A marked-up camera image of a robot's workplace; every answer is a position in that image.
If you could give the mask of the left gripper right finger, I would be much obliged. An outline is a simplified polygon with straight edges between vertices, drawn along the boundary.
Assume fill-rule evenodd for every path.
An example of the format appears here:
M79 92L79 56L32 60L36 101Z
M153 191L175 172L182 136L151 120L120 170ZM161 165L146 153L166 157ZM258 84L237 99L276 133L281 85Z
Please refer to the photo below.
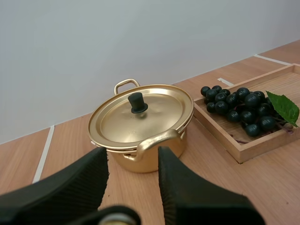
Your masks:
M158 148L158 176L167 225L265 224L247 197L197 175L168 147Z

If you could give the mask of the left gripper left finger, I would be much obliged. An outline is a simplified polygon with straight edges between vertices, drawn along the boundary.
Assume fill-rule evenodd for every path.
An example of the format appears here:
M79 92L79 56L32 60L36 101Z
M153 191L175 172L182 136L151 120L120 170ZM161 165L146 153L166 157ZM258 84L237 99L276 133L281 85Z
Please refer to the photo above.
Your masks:
M109 177L105 148L59 172L0 196L2 225L64 225L98 210Z

